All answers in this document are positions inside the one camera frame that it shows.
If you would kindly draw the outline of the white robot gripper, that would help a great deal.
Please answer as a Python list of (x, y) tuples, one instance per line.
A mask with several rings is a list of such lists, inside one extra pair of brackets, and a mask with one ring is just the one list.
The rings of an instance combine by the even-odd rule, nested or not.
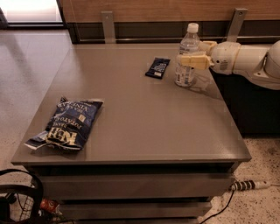
[(211, 69), (217, 74), (230, 75), (233, 72), (235, 59), (241, 48), (236, 42), (200, 41), (199, 49), (207, 55), (184, 55), (177, 56), (177, 61), (184, 67), (193, 67), (199, 70)]

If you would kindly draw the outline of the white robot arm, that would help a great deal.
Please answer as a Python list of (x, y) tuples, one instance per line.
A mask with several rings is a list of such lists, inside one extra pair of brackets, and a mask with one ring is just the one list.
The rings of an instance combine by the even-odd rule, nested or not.
[(262, 88), (280, 89), (280, 41), (271, 46), (201, 41), (197, 52), (180, 54), (180, 65), (217, 74), (236, 74)]

